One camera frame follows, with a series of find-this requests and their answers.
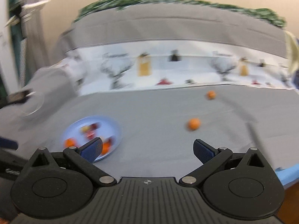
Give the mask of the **grey curtain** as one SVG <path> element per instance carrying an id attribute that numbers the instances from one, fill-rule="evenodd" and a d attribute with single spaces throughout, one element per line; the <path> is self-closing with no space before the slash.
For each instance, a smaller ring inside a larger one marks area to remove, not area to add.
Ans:
<path id="1" fill-rule="evenodd" d="M 25 4 L 35 3 L 40 0 L 20 0 Z M 41 23 L 41 12 L 37 11 L 31 15 L 31 18 L 24 24 L 25 34 L 27 36 L 27 65 L 31 74 L 34 74 L 41 67 L 49 66 L 50 61 L 44 32 Z"/>

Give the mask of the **yellow-green fruit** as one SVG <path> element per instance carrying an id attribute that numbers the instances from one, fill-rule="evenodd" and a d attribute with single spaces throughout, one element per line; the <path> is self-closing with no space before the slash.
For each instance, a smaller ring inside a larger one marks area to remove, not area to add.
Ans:
<path id="1" fill-rule="evenodd" d="M 82 134 L 86 134 L 88 131 L 90 130 L 90 126 L 89 125 L 84 125 L 80 128 L 80 132 Z"/>

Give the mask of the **dark red jujube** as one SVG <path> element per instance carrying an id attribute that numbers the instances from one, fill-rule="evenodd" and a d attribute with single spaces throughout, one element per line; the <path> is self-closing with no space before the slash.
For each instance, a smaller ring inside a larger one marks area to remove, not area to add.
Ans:
<path id="1" fill-rule="evenodd" d="M 110 136 L 106 139 L 105 143 L 109 146 L 112 146 L 114 144 L 115 138 L 113 136 Z"/>
<path id="2" fill-rule="evenodd" d="M 96 123 L 92 123 L 90 124 L 90 129 L 91 130 L 97 130 L 98 128 L 100 128 L 101 124 L 96 122 Z"/>

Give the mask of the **netted orange mandarin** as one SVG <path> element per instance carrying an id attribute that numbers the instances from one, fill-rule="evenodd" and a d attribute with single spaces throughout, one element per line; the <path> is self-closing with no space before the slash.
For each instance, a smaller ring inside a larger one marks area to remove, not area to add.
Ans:
<path id="1" fill-rule="evenodd" d="M 187 128 L 190 131 L 195 131 L 198 130 L 201 126 L 201 121 L 198 118 L 191 118 L 188 122 L 187 122 Z"/>

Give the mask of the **red cherry tomato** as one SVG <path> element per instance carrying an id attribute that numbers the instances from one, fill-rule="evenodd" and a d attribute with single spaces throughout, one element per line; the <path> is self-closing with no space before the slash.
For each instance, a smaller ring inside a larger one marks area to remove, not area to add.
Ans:
<path id="1" fill-rule="evenodd" d="M 93 130 L 91 131 L 88 131 L 86 134 L 85 134 L 85 137 L 90 141 L 92 139 L 95 138 L 95 132 Z"/>

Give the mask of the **light blue plate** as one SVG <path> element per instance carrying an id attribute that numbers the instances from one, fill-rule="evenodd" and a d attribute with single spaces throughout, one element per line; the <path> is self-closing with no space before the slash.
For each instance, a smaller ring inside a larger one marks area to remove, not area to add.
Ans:
<path id="1" fill-rule="evenodd" d="M 100 161 L 111 154 L 122 140 L 122 131 L 119 124 L 110 117 L 88 116 L 84 117 L 66 128 L 60 137 L 60 142 L 64 147 L 81 147 L 85 143 L 101 138 L 103 141 L 103 151 L 95 159 Z"/>

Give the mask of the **dark red jujube left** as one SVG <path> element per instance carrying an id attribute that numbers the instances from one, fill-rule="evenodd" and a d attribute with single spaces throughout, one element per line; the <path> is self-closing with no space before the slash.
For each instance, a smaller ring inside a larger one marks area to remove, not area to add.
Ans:
<path id="1" fill-rule="evenodd" d="M 91 130 L 97 130 L 98 128 L 100 128 L 101 124 L 96 122 L 96 123 L 92 123 L 90 124 L 90 129 Z"/>

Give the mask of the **grey sofa cover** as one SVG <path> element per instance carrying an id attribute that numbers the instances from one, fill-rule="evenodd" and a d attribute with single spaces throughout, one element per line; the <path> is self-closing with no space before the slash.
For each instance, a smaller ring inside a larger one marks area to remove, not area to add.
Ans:
<path id="1" fill-rule="evenodd" d="M 221 84 L 80 95 L 60 65 L 75 48 L 170 40 L 242 46 L 288 60 L 284 29 L 236 12 L 181 4 L 95 12 L 61 34 L 56 64 L 34 74 L 28 101 L 1 109 L 1 136 L 15 140 L 17 154 L 27 159 L 39 147 L 62 150 L 60 137 L 72 123 L 110 117 L 119 124 L 122 140 L 97 166 L 116 178 L 179 178 L 199 164 L 192 152 L 197 138 L 236 152 L 257 147 L 275 169 L 298 163 L 298 94 L 293 88 Z M 209 100 L 208 91 L 215 91 L 216 98 Z M 191 118 L 200 119 L 198 130 L 187 128 Z"/>

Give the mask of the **black smartphone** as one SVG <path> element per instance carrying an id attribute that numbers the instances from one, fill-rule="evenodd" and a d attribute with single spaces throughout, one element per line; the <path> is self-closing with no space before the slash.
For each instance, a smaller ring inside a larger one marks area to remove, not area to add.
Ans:
<path id="1" fill-rule="evenodd" d="M 21 104 L 25 103 L 29 98 L 29 94 L 32 93 L 32 90 L 19 91 L 13 94 L 10 94 L 6 97 L 6 102 L 8 104 Z"/>

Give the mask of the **dark red jujube right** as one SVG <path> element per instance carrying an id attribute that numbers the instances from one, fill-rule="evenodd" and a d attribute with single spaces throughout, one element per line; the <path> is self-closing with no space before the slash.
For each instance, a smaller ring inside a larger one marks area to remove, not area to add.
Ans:
<path id="1" fill-rule="evenodd" d="M 106 139 L 105 143 L 109 146 L 112 146 L 114 144 L 115 138 L 113 136 L 110 136 Z"/>

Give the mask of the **deer print white cloth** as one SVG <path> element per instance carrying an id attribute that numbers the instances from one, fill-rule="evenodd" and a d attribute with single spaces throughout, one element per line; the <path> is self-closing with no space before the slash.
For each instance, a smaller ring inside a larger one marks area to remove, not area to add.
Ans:
<path id="1" fill-rule="evenodd" d="M 61 67 L 80 95 L 234 84 L 294 88 L 287 59 L 242 46 L 201 41 L 138 41 L 75 48 Z"/>

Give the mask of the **smooth orange mandarin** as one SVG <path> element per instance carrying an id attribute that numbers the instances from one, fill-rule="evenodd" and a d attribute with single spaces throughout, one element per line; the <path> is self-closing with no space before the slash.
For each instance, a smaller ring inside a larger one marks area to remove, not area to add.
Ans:
<path id="1" fill-rule="evenodd" d="M 74 138 L 68 138 L 64 141 L 64 147 L 76 147 L 76 140 Z"/>

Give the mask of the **small orange kumquat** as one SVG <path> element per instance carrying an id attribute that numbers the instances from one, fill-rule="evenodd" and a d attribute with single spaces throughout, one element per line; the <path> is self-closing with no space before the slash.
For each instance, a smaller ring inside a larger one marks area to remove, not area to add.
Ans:
<path id="1" fill-rule="evenodd" d="M 215 98 L 216 98 L 216 92 L 215 92 L 215 91 L 208 91 L 208 92 L 207 92 L 207 98 L 208 98 L 209 100 L 213 100 L 213 99 L 215 99 Z"/>

